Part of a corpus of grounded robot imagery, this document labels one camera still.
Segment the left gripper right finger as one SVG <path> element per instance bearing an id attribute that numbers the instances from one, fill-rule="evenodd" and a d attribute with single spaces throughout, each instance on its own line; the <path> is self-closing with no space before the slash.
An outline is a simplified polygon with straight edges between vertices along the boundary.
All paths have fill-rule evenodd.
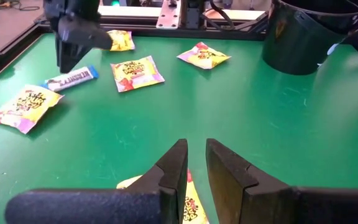
<path id="1" fill-rule="evenodd" d="M 288 185 L 215 139 L 206 164 L 220 224 L 358 224 L 358 189 Z"/>

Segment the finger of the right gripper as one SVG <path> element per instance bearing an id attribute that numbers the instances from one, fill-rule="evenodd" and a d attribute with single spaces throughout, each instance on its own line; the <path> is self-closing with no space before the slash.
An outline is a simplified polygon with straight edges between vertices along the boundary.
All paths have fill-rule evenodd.
<path id="1" fill-rule="evenodd" d="M 89 47 L 56 40 L 57 66 L 60 73 L 68 73 L 90 51 Z"/>
<path id="2" fill-rule="evenodd" d="M 63 42 L 110 50 L 112 38 L 93 21 L 80 17 L 62 17 L 59 20 L 59 37 Z"/>

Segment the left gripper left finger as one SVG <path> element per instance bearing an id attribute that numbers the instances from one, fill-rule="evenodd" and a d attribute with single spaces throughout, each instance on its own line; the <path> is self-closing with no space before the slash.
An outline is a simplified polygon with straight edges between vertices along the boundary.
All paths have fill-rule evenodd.
<path id="1" fill-rule="evenodd" d="M 124 189 L 33 189 L 8 201 L 7 224 L 182 224 L 188 143 L 179 139 Z"/>

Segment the white blue Hershey's candy bar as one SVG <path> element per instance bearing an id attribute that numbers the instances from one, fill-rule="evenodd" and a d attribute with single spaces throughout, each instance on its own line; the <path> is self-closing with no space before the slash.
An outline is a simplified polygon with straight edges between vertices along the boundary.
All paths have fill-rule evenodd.
<path id="1" fill-rule="evenodd" d="M 87 66 L 45 80 L 40 86 L 58 92 L 96 78 L 99 78 L 99 73 L 93 66 Z"/>

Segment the yellow Sour Patch candy packet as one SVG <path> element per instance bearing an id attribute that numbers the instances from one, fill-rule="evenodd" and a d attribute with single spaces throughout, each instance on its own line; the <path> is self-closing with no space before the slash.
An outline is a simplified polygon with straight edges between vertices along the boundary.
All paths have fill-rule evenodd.
<path id="1" fill-rule="evenodd" d="M 183 52 L 177 58 L 196 67 L 210 70 L 220 63 L 227 61 L 231 56 L 214 50 L 203 42 L 198 42 L 192 49 Z"/>
<path id="2" fill-rule="evenodd" d="M 183 219 L 180 224 L 209 224 L 208 216 L 201 204 L 189 169 L 187 170 Z"/>
<path id="3" fill-rule="evenodd" d="M 108 31 L 108 35 L 112 38 L 110 51 L 122 52 L 135 49 L 131 31 L 110 30 Z"/>
<path id="4" fill-rule="evenodd" d="M 27 134 L 63 95 L 37 85 L 25 85 L 18 94 L 0 107 L 0 124 Z"/>
<path id="5" fill-rule="evenodd" d="M 151 55 L 138 60 L 112 63 L 111 68 L 120 93 L 165 81 Z"/>

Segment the black plastic bucket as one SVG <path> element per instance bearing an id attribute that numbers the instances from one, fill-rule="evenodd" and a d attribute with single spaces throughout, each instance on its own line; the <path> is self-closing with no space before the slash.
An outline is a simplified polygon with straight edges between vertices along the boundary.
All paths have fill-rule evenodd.
<path id="1" fill-rule="evenodd" d="M 262 59 L 292 75 L 309 75 L 358 31 L 358 0 L 272 0 Z"/>

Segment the green table mat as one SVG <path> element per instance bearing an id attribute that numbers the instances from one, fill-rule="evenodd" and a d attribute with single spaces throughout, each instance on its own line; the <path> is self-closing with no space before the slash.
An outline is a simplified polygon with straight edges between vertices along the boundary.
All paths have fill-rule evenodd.
<path id="1" fill-rule="evenodd" d="M 202 206 L 217 223 L 205 146 L 215 138 L 290 185 L 358 188 L 358 52 L 340 45 L 311 75 L 280 73 L 261 42 L 207 40 L 231 56 L 211 70 L 177 56 L 194 39 L 136 37 L 128 52 L 94 49 L 80 66 L 99 78 L 63 92 L 28 133 L 0 124 L 0 224 L 16 194 L 39 188 L 114 188 L 141 175 L 178 140 Z M 151 55 L 163 83 L 118 92 L 112 63 Z M 0 106 L 26 84 L 57 76 L 55 40 L 42 35 L 0 73 Z"/>

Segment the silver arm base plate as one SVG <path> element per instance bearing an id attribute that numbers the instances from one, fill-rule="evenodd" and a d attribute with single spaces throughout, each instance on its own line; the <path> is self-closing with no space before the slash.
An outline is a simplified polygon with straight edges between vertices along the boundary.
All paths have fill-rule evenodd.
<path id="1" fill-rule="evenodd" d="M 157 29 L 178 29 L 180 25 L 181 0 L 163 0 Z"/>

